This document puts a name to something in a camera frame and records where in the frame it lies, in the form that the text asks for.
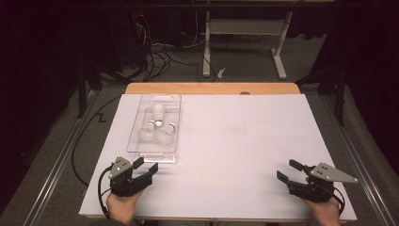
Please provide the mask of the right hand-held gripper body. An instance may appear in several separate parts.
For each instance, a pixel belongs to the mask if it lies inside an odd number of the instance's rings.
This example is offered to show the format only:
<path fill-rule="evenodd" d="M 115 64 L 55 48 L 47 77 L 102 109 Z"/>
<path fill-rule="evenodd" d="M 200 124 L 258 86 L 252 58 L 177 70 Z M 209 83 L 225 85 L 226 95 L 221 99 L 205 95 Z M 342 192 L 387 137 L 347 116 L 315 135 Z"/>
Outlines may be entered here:
<path fill-rule="evenodd" d="M 356 184 L 359 179 L 351 176 L 327 163 L 309 166 L 310 172 L 305 172 L 309 181 L 306 184 L 291 181 L 287 185 L 289 193 L 311 202 L 327 202 L 334 195 L 334 183 Z"/>

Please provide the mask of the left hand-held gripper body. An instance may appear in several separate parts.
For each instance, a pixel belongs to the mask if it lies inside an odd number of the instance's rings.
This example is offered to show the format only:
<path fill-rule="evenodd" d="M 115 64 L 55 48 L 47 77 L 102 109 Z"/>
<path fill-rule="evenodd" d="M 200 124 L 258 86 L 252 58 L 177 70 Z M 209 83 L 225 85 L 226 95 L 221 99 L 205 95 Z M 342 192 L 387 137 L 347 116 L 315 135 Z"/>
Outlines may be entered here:
<path fill-rule="evenodd" d="M 136 179 L 132 177 L 133 170 L 133 162 L 121 156 L 116 158 L 108 175 L 113 194 L 120 197 L 130 197 L 139 191 Z"/>

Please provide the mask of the clear plastic tray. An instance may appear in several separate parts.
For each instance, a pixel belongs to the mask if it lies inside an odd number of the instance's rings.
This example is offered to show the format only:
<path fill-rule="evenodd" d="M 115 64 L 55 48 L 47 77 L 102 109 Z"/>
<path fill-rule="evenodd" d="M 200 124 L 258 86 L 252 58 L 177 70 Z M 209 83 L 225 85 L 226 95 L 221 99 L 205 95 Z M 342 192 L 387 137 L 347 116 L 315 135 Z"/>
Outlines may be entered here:
<path fill-rule="evenodd" d="M 153 121 L 152 107 L 162 104 L 166 107 L 163 125 L 155 125 L 153 141 L 143 141 L 138 130 L 148 121 Z M 146 162 L 174 164 L 178 161 L 179 124 L 182 113 L 182 96 L 180 94 L 143 94 L 140 98 L 136 118 L 127 146 L 128 153 L 143 157 Z M 156 131 L 170 123 L 175 124 L 175 131 L 170 144 L 162 144 L 156 138 Z"/>

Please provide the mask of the white feather shuttlecock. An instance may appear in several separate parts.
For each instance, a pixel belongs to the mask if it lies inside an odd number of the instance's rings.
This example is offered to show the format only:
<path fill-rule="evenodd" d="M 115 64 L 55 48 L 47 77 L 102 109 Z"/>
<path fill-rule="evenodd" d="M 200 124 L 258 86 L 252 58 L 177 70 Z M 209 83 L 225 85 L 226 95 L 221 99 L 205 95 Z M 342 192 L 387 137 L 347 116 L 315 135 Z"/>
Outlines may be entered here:
<path fill-rule="evenodd" d="M 155 122 L 148 121 L 147 124 L 138 130 L 138 136 L 143 141 L 153 141 L 155 138 Z"/>
<path fill-rule="evenodd" d="M 153 120 L 157 127 L 163 125 L 166 107 L 162 104 L 156 104 L 152 107 Z"/>
<path fill-rule="evenodd" d="M 176 127 L 174 123 L 170 123 L 166 127 L 162 127 L 156 131 L 156 138 L 162 144 L 170 144 L 172 142 L 172 136 Z"/>

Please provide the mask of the person's left hand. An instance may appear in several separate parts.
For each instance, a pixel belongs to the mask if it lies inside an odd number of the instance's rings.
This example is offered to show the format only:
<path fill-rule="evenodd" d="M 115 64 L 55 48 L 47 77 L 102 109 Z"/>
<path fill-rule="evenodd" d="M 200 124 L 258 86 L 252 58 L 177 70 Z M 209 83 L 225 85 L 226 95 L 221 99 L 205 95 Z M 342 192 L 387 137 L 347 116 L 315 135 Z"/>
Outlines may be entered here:
<path fill-rule="evenodd" d="M 120 197 L 110 193 L 106 199 L 106 206 L 111 219 L 125 225 L 133 221 L 136 211 L 136 204 L 143 191 L 139 191 L 130 197 Z"/>

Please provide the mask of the person's right hand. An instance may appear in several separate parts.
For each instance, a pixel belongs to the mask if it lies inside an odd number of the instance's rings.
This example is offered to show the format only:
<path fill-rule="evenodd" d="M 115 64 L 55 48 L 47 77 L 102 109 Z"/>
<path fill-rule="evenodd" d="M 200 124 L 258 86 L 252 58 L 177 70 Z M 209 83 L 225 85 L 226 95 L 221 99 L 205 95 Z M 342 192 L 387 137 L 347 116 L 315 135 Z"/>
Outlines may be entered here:
<path fill-rule="evenodd" d="M 339 202 L 331 198 L 328 202 L 311 202 L 303 199 L 310 209 L 311 214 L 319 226 L 341 226 Z"/>

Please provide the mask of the black metal stand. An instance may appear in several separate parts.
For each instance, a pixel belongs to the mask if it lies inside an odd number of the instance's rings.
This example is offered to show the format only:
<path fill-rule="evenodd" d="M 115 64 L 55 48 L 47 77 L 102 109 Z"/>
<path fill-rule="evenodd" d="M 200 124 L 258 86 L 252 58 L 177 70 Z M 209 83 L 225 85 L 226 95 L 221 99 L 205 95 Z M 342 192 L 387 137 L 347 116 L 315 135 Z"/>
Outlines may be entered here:
<path fill-rule="evenodd" d="M 95 63 L 91 61 L 81 62 L 77 69 L 77 89 L 79 100 L 78 119 L 81 119 L 87 109 L 86 85 L 92 90 L 98 91 L 103 88 L 100 73 Z"/>
<path fill-rule="evenodd" d="M 318 84 L 317 92 L 320 95 L 335 93 L 335 117 L 340 124 L 343 122 L 343 104 L 345 71 L 340 64 L 329 64 L 324 69 L 312 70 L 307 76 L 295 82 L 299 87 L 305 84 Z"/>

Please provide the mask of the dark equipment box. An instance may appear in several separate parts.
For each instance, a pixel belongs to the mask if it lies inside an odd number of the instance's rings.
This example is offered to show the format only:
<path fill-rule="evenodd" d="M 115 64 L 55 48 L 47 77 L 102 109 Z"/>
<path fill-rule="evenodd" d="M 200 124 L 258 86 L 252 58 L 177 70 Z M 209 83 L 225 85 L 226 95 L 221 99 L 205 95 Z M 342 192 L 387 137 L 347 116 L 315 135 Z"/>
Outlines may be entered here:
<path fill-rule="evenodd" d="M 138 47 L 137 32 L 132 14 L 111 12 L 107 14 L 112 36 L 116 44 L 120 64 L 138 67 L 145 61 L 145 52 Z"/>

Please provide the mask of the metal floor rail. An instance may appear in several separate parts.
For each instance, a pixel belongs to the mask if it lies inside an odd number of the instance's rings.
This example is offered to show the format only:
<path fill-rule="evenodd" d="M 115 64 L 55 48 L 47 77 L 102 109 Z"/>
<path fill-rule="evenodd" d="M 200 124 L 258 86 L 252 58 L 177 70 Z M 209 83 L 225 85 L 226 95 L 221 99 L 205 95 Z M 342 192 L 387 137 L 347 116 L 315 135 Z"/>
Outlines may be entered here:
<path fill-rule="evenodd" d="M 399 176 L 354 107 L 341 126 L 331 100 L 326 96 L 320 99 L 343 145 L 342 151 L 331 151 L 333 161 L 359 178 L 357 185 L 344 187 L 358 217 L 350 226 L 399 226 Z"/>
<path fill-rule="evenodd" d="M 23 226 L 37 226 L 48 201 L 50 201 L 58 181 L 69 162 L 72 146 L 77 143 L 78 135 L 83 131 L 83 124 L 88 112 L 95 104 L 99 91 L 91 90 L 83 97 L 87 106 L 79 113 L 79 95 L 74 94 L 67 112 L 62 113 L 51 127 L 50 135 L 45 139 L 38 155 L 20 186 L 29 191 L 34 200 L 28 205 Z"/>

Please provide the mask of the white metal desk frame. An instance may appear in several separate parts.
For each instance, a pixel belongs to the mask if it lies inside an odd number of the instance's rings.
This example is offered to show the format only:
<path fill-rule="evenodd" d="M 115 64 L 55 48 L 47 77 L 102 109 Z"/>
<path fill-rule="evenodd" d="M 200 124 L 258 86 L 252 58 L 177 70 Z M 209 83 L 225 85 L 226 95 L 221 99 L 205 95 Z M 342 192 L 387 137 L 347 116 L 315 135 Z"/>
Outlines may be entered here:
<path fill-rule="evenodd" d="M 285 41 L 293 13 L 287 12 L 281 20 L 245 20 L 245 19 L 212 19 L 206 13 L 205 41 L 203 52 L 202 76 L 211 75 L 211 48 L 212 35 L 250 35 L 250 36 L 276 36 L 279 42 L 270 53 L 273 57 L 278 76 L 281 80 L 287 78 L 286 71 L 281 61 L 280 52 Z"/>

